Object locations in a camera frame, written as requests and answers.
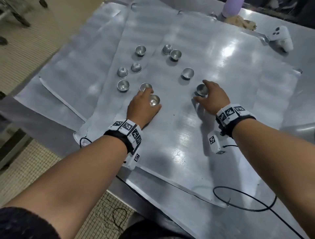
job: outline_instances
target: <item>person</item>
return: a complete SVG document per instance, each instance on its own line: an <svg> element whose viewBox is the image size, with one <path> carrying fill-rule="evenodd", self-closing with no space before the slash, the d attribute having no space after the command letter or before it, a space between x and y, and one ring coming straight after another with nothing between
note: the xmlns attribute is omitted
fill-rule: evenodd
<svg viewBox="0 0 315 239"><path fill-rule="evenodd" d="M216 115L230 99L217 83L203 82L208 96L194 100ZM150 106L151 93L150 88L138 92L128 106L127 119L141 128L161 109ZM255 119L240 121L232 136L251 166L315 238L315 145ZM108 135L68 155L0 209L0 238L74 238L126 155L125 144Z"/></svg>

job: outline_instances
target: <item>forearm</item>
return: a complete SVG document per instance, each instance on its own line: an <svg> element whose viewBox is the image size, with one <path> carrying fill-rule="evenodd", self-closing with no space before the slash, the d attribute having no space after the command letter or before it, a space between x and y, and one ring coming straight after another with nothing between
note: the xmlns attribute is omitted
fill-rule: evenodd
<svg viewBox="0 0 315 239"><path fill-rule="evenodd" d="M233 138L299 223L304 227L309 223L314 225L315 146L254 119L237 124Z"/></svg>
<svg viewBox="0 0 315 239"><path fill-rule="evenodd" d="M48 220L62 238L73 238L126 155L121 140L103 136L58 162L6 206L26 208Z"/></svg>

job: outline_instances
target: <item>person's right arm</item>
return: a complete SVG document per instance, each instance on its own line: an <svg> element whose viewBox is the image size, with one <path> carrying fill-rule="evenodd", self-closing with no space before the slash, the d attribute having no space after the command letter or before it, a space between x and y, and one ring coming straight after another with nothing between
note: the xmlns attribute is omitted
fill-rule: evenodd
<svg viewBox="0 0 315 239"><path fill-rule="evenodd" d="M230 103L214 82L208 97L194 97L212 115ZM233 139L259 176L275 192L310 238L315 238L315 145L257 120L238 123Z"/></svg>

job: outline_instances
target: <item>black wrist strap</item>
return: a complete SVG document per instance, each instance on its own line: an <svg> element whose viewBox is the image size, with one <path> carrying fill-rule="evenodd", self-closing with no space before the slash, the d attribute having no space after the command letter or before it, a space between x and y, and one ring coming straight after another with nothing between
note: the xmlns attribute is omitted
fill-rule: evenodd
<svg viewBox="0 0 315 239"><path fill-rule="evenodd" d="M222 125L221 121L216 117L215 120L218 122L219 124L219 128L221 129L221 135L228 135L229 137L232 137L232 132L235 128L235 126L241 122L242 120L246 120L246 119L256 119L254 116L251 115L245 115L245 116L239 116L238 118L236 118L235 120L232 120L228 125L226 125L225 127Z"/></svg>
<svg viewBox="0 0 315 239"><path fill-rule="evenodd" d="M127 147L127 152L133 152L133 147L132 144L130 143L130 141L128 140L127 136L124 135L123 133L119 132L118 130L107 130L104 135L109 135L109 136L113 136L115 138L120 139Z"/></svg>

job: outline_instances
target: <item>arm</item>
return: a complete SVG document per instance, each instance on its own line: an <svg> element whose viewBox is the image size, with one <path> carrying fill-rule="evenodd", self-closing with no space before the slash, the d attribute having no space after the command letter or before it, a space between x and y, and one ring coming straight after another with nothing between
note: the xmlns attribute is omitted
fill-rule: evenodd
<svg viewBox="0 0 315 239"><path fill-rule="evenodd" d="M141 128L161 108L150 106L151 93L140 91L128 106L127 118ZM121 140L102 136L55 164L5 207L25 208L52 224L62 239L74 238L126 156Z"/></svg>
<svg viewBox="0 0 315 239"><path fill-rule="evenodd" d="M195 100L212 115L230 103L224 90L205 81L208 98ZM257 120L238 123L233 138L259 176L290 210L310 238L315 237L315 145Z"/></svg>

